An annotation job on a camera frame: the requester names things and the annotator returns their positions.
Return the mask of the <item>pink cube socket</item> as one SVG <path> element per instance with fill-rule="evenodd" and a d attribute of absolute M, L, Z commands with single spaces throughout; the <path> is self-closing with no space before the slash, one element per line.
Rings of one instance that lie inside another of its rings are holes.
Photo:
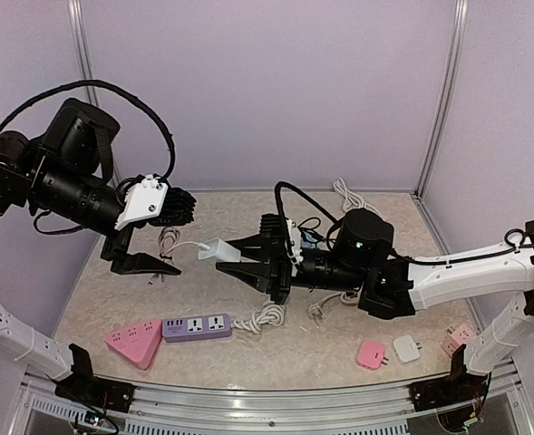
<path fill-rule="evenodd" d="M 444 339 L 441 341 L 441 348 L 449 356 L 452 357 L 458 348 L 463 344 L 468 344 L 476 337 L 476 333 L 472 327 L 463 323 L 455 328 L 448 328 Z"/>

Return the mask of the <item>teal power strip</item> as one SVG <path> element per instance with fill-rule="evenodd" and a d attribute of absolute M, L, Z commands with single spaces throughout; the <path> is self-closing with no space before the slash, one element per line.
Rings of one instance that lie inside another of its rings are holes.
<path fill-rule="evenodd" d="M 310 232 L 301 234 L 302 249 L 321 249 L 324 247 L 325 239 L 322 236 Z"/>

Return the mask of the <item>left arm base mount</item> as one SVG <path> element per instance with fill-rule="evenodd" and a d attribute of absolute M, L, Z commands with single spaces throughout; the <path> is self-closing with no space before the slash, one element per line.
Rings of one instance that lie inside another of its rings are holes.
<path fill-rule="evenodd" d="M 84 381 L 75 375 L 63 381 L 53 381 L 55 394 L 70 401 L 90 405 L 95 409 L 128 413 L 136 387 L 100 377 Z"/>

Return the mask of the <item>small white charger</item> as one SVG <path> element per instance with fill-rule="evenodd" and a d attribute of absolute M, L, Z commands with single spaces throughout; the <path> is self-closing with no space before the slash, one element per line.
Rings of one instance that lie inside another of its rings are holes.
<path fill-rule="evenodd" d="M 199 244 L 199 261 L 215 260 L 217 262 L 232 263 L 239 262 L 240 259 L 240 250 L 219 237 L 214 237 Z"/>

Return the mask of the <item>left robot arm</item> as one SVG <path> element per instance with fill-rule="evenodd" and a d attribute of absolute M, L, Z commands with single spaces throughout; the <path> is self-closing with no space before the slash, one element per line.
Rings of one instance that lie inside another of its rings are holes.
<path fill-rule="evenodd" d="M 128 249 L 136 228 L 192 222 L 196 200 L 159 175 L 138 175 L 113 188 L 112 142 L 119 130 L 112 116 L 74 98 L 63 103 L 39 137 L 0 130 L 0 217 L 11 206 L 28 207 L 36 219 L 54 213 L 76 230 L 104 236 L 101 257 L 114 274 L 177 276 L 178 268 Z M 103 394 L 83 348 L 51 340 L 12 319 L 1 305 L 0 346 L 55 384 L 68 386 L 83 402 Z"/>

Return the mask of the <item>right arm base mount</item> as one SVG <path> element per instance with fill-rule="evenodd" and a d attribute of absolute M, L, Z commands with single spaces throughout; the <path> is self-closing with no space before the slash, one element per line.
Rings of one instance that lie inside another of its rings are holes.
<path fill-rule="evenodd" d="M 409 386 L 409 393 L 414 410 L 427 411 L 483 398 L 488 390 L 488 380 L 488 375 L 450 373 L 432 380 L 414 382 Z"/>

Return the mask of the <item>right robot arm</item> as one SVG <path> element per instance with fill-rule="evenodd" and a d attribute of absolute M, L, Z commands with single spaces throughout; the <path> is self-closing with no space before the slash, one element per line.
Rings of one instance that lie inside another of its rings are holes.
<path fill-rule="evenodd" d="M 393 225 L 366 209 L 349 211 L 332 226 L 327 249 L 303 247 L 290 220 L 266 214 L 258 234 L 231 241 L 234 261 L 216 268 L 282 305 L 294 287 L 357 295 L 369 315 L 392 320 L 457 299 L 512 292 L 491 324 L 461 352 L 462 366 L 443 377 L 446 401 L 461 401 L 475 376 L 494 366 L 534 333 L 534 220 L 509 230 L 501 243 L 456 255 L 413 258 L 393 248 Z"/>

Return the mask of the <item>white square charger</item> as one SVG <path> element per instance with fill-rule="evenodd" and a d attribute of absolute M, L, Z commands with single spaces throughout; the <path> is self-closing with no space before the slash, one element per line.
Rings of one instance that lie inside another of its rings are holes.
<path fill-rule="evenodd" d="M 407 364 L 421 358 L 421 346 L 409 334 L 393 340 L 393 350 L 400 363 Z"/>

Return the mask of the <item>purple power strip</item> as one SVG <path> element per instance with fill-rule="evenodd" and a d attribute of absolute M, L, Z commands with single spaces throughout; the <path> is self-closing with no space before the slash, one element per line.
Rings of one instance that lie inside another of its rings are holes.
<path fill-rule="evenodd" d="M 171 318 L 162 322 L 161 336 L 166 343 L 185 343 L 228 338 L 232 335 L 228 314 Z"/>

